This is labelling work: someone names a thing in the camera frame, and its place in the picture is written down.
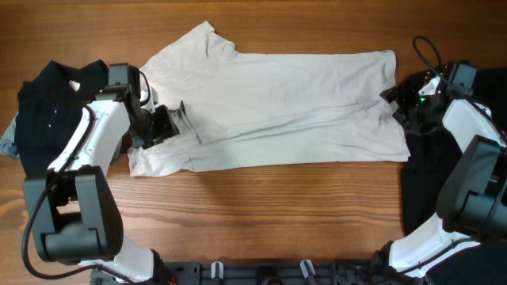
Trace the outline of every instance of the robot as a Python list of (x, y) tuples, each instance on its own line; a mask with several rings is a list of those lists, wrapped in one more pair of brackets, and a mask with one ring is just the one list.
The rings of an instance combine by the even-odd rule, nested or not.
[[(437, 69), (429, 65), (421, 73), (424, 80), (415, 74), (380, 94), (407, 132), (427, 135), (445, 127), (463, 151), (440, 191), (436, 213), (412, 234), (389, 241), (370, 260), (224, 265), (164, 263), (155, 250), (124, 236), (105, 179), (116, 143), (128, 132), (141, 139), (143, 147), (152, 147), (179, 132), (171, 119), (174, 111), (155, 107), (157, 98), (148, 84), (141, 92), (144, 74), (127, 63), (111, 65), (108, 86), (84, 102), (81, 122), (50, 164), (48, 176), (25, 180), (29, 210), (22, 243), (25, 267), (42, 279), (91, 269), (90, 284), (111, 285), (429, 284), (426, 272), (451, 255), (480, 242), (507, 238), (503, 199), (507, 172), (501, 167), (507, 158), (505, 135), (487, 109), (467, 97), (475, 71), (466, 63)], [(56, 208), (69, 200), (79, 202), (80, 212), (60, 214)], [(30, 232), (42, 260), (78, 264), (80, 269), (59, 275), (38, 272), (29, 262)]]

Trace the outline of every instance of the dark garment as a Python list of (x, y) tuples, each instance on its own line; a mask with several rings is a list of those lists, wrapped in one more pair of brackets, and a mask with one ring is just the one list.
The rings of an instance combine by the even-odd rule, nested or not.
[[(480, 70), (474, 98), (487, 105), (507, 130), (507, 68)], [(402, 170), (402, 210), (405, 233), (410, 234), (435, 213), (440, 188), (461, 158), (446, 130), (431, 135), (407, 135), (409, 161)], [(496, 241), (466, 249), (429, 271), (436, 285), (507, 284), (507, 244)]]
[[(77, 91), (69, 81), (80, 83)], [(63, 151), (82, 116), (83, 101), (108, 83), (108, 67), (98, 60), (82, 69), (51, 61), (17, 94), (14, 142), (27, 177), (43, 177)]]

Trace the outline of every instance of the white cloth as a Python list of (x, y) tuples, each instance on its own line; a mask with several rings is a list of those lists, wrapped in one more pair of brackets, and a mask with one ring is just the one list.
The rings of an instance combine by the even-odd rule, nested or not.
[(395, 84), (392, 51), (242, 54), (209, 23), (141, 70), (181, 134), (129, 151), (132, 176), (308, 162), (404, 162), (403, 130), (379, 94)]

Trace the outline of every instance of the wood grain surface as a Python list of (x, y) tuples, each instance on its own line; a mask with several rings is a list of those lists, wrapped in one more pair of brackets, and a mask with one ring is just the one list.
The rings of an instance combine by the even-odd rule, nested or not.
[[(33, 80), (48, 61), (82, 67), (103, 59), (141, 67), (203, 21), (240, 52), (391, 49), (401, 80), (425, 68), (410, 43), (418, 34), (434, 39), (445, 61), (507, 65), (506, 8), (501, 0), (0, 0), (0, 131), (16, 114), (22, 81)], [(164, 260), (332, 260), (367, 258), (402, 237), (401, 167), (326, 163), (132, 178), (123, 156), (108, 182), (126, 234)], [(19, 160), (0, 157), (0, 283), (87, 283), (88, 274), (42, 281), (23, 267), (24, 178)], [(31, 254), (41, 271), (69, 269)]]

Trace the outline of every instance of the black fabric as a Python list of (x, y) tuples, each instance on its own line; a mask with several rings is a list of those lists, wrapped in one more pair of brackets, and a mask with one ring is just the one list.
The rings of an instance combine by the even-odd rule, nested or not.
[[(480, 70), (474, 98), (487, 105), (507, 130), (507, 68)], [(409, 161), (401, 173), (403, 225), (410, 234), (435, 212), (440, 188), (461, 157), (446, 130), (431, 135), (407, 135)], [(507, 244), (496, 241), (466, 249), (429, 271), (437, 285), (507, 284)]]
[[(69, 81), (80, 83), (74, 91)], [(82, 116), (82, 102), (108, 83), (108, 67), (98, 60), (82, 69), (51, 61), (17, 94), (14, 142), (27, 177), (43, 177), (67, 145)]]

